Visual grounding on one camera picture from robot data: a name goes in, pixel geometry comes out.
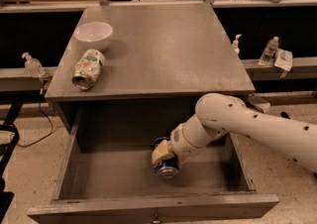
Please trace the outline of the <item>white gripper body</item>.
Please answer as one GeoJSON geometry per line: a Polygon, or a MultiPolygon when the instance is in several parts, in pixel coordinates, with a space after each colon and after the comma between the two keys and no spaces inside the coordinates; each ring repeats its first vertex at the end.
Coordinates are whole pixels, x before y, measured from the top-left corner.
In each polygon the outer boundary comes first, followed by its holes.
{"type": "Polygon", "coordinates": [[[170,143],[179,157],[192,157],[198,152],[196,131],[189,123],[181,123],[171,132],[170,143]]]}

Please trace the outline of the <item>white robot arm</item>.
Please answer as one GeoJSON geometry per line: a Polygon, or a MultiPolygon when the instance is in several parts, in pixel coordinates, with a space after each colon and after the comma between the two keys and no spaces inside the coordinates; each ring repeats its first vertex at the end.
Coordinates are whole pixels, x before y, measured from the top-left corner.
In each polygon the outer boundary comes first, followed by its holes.
{"type": "Polygon", "coordinates": [[[317,171],[317,125],[260,113],[237,97],[219,93],[200,97],[194,115],[155,147],[152,163],[177,159],[182,164],[228,133],[254,139],[317,171]]]}

